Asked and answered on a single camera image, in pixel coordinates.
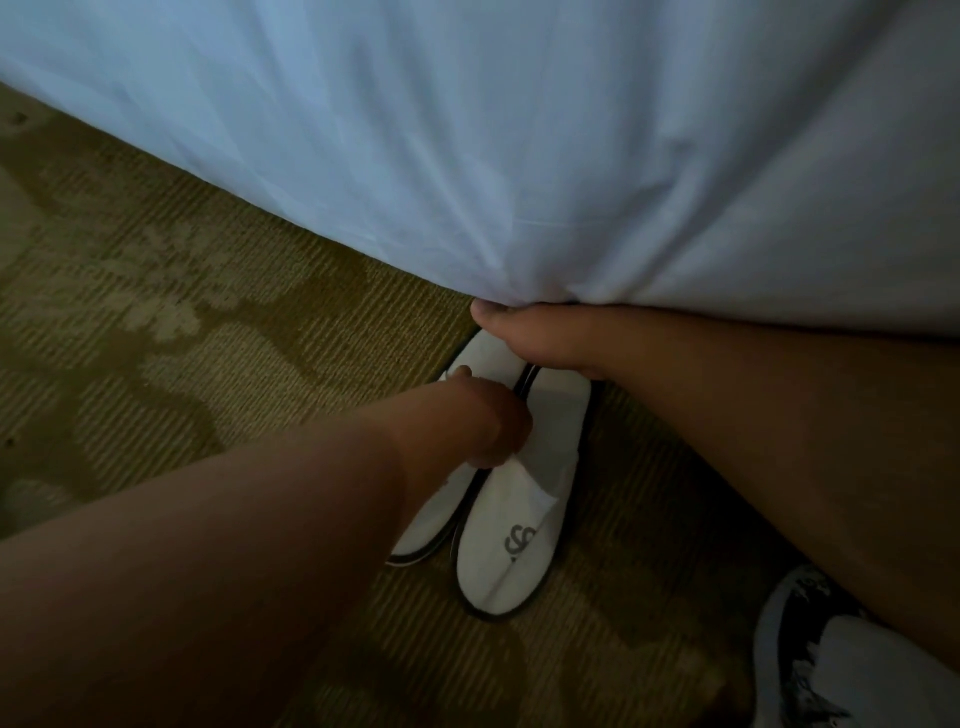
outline white duvet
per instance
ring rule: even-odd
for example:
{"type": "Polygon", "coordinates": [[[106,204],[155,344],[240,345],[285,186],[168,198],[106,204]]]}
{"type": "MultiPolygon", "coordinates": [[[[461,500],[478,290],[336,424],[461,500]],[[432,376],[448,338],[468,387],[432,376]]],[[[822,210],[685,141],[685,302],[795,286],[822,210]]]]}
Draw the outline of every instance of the white duvet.
{"type": "Polygon", "coordinates": [[[6,0],[0,80],[502,303],[960,333],[954,0],[6,0]]]}

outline black slipper trim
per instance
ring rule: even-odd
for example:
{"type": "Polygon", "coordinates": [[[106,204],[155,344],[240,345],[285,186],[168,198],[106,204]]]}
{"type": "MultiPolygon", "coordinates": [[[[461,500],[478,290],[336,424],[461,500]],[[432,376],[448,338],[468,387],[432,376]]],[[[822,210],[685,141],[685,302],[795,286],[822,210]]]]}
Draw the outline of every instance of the black slipper trim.
{"type": "MultiPolygon", "coordinates": [[[[469,343],[473,341],[473,339],[477,337],[477,334],[482,330],[483,329],[480,327],[476,327],[473,333],[467,339],[465,339],[459,347],[457,347],[457,351],[455,351],[446,360],[446,364],[444,364],[444,367],[440,369],[440,372],[434,377],[434,381],[439,381],[441,376],[450,371],[450,367],[453,366],[453,362],[457,360],[457,357],[464,352],[464,349],[469,346],[469,343]]],[[[533,364],[527,364],[523,368],[523,372],[520,373],[520,378],[516,381],[516,385],[514,385],[514,394],[521,399],[526,400],[526,397],[522,395],[521,392],[527,383],[527,379],[530,378],[531,371],[539,368],[540,367],[534,367],[533,364]]],[[[488,475],[490,475],[490,471],[477,471],[474,474],[473,479],[467,486],[467,492],[464,494],[463,500],[460,501],[460,505],[457,506],[457,509],[453,512],[453,515],[450,516],[450,520],[444,524],[444,527],[440,529],[437,535],[434,536],[426,546],[402,556],[394,556],[391,554],[387,558],[387,566],[409,567],[432,556],[434,551],[443,546],[444,541],[446,541],[450,537],[450,534],[453,533],[453,530],[457,527],[457,523],[459,523],[466,514],[465,506],[468,503],[472,503],[476,499],[476,494],[486,482],[488,475]]]]}
{"type": "MultiPolygon", "coordinates": [[[[521,397],[524,401],[527,401],[527,396],[530,394],[530,389],[533,387],[534,380],[537,378],[537,374],[540,373],[540,367],[534,367],[531,371],[530,376],[524,382],[523,387],[520,392],[517,392],[517,395],[521,397]]],[[[580,444],[577,446],[577,452],[583,453],[584,444],[587,441],[587,436],[589,430],[593,424],[593,417],[596,412],[597,404],[600,401],[600,395],[603,392],[604,382],[602,381],[593,381],[590,385],[590,401],[587,404],[587,413],[584,415],[584,429],[580,433],[580,444]]],[[[560,536],[557,538],[557,547],[554,549],[553,558],[550,560],[549,566],[547,566],[546,571],[543,573],[543,579],[534,587],[533,591],[527,596],[526,599],[517,604],[509,612],[504,612],[502,615],[492,615],[490,612],[484,612],[482,609],[475,607],[467,596],[464,594],[464,590],[460,587],[460,579],[457,577],[457,560],[460,554],[460,539],[463,536],[464,528],[467,525],[467,519],[469,518],[470,511],[473,509],[473,503],[476,502],[477,497],[480,495],[480,491],[483,488],[484,483],[487,482],[487,478],[484,477],[483,482],[481,482],[474,491],[475,483],[470,484],[468,491],[468,497],[464,498],[464,502],[461,503],[461,506],[466,505],[463,518],[457,523],[457,528],[453,533],[453,546],[450,549],[450,564],[453,568],[453,583],[454,588],[457,592],[457,598],[460,600],[460,603],[463,605],[464,609],[467,611],[471,617],[476,617],[477,619],[482,619],[483,621],[488,622],[498,622],[510,619],[515,617],[519,612],[526,609],[530,603],[537,597],[540,593],[540,590],[543,588],[543,585],[546,584],[547,578],[550,576],[550,572],[553,570],[553,565],[557,563],[558,559],[562,557],[566,551],[566,546],[569,539],[573,534],[573,528],[571,523],[573,519],[571,514],[574,512],[574,502],[577,496],[578,485],[581,477],[580,464],[577,464],[577,473],[573,476],[573,486],[570,491],[570,498],[566,502],[566,509],[564,510],[564,524],[560,527],[560,536]]]]}

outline white slipper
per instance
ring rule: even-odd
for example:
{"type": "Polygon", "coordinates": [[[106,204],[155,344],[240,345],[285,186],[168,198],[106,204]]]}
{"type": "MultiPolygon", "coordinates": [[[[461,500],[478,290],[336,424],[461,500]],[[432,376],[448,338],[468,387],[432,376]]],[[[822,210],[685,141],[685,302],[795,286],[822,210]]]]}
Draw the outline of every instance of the white slipper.
{"type": "Polygon", "coordinates": [[[589,379],[537,369],[527,378],[534,428],[479,489],[453,540],[457,585],[471,612],[502,618],[533,596],[553,561],[577,472],[589,379]]]}
{"type": "MultiPolygon", "coordinates": [[[[474,376],[498,381],[515,391],[533,368],[511,352],[500,339],[484,330],[467,340],[437,380],[443,381],[448,374],[465,365],[470,367],[474,376]]],[[[454,471],[445,485],[417,513],[394,546],[387,563],[395,567],[410,566],[437,550],[456,526],[461,513],[460,506],[470,485],[477,481],[479,486],[486,472],[477,471],[469,465],[454,471]]]]}

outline carpet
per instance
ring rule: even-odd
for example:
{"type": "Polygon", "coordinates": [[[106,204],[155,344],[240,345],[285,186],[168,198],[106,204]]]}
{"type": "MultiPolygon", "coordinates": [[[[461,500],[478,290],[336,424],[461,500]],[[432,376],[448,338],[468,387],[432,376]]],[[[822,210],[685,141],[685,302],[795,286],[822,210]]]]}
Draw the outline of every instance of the carpet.
{"type": "MultiPolygon", "coordinates": [[[[0,86],[2,534],[425,382],[467,306],[0,86]]],[[[747,724],[789,547],[612,386],[571,508],[505,623],[385,568],[279,725],[747,724]]]]}

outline skin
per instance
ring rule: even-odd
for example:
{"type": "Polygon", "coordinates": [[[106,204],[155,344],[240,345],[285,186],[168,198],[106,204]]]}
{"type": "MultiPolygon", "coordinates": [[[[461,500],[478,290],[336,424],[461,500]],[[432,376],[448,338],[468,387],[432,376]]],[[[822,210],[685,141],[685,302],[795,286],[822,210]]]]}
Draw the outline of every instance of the skin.
{"type": "Polygon", "coordinates": [[[521,357],[622,386],[811,561],[960,669],[960,346],[626,306],[472,310],[521,357]]]}
{"type": "Polygon", "coordinates": [[[531,426],[465,367],[8,539],[3,724],[272,724],[447,476],[531,426]]]}
{"type": "MultiPolygon", "coordinates": [[[[960,667],[960,348],[625,307],[472,310],[526,360],[625,387],[960,667]]],[[[269,724],[430,495],[530,426],[506,388],[461,372],[7,540],[5,725],[269,724]]]]}

